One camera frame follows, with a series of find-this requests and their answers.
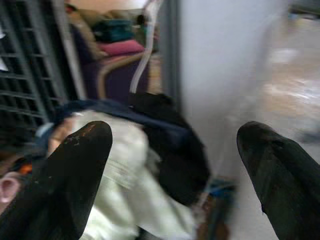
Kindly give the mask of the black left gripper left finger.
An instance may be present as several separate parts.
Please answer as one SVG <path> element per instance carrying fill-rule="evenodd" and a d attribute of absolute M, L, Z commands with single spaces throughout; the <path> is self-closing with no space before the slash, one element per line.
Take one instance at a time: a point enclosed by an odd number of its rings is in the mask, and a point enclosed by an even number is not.
<path fill-rule="evenodd" d="M 113 143 L 111 127 L 92 121 L 72 133 L 31 174 L 0 181 L 3 240 L 78 240 L 84 233 Z"/>

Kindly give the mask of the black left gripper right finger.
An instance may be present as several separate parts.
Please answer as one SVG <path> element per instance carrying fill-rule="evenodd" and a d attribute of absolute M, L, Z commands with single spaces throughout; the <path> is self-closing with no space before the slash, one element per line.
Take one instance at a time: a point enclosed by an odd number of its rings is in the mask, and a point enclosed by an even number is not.
<path fill-rule="evenodd" d="M 294 140 L 249 121 L 237 149 L 261 210 L 280 240 L 320 238 L 320 165 Z"/>

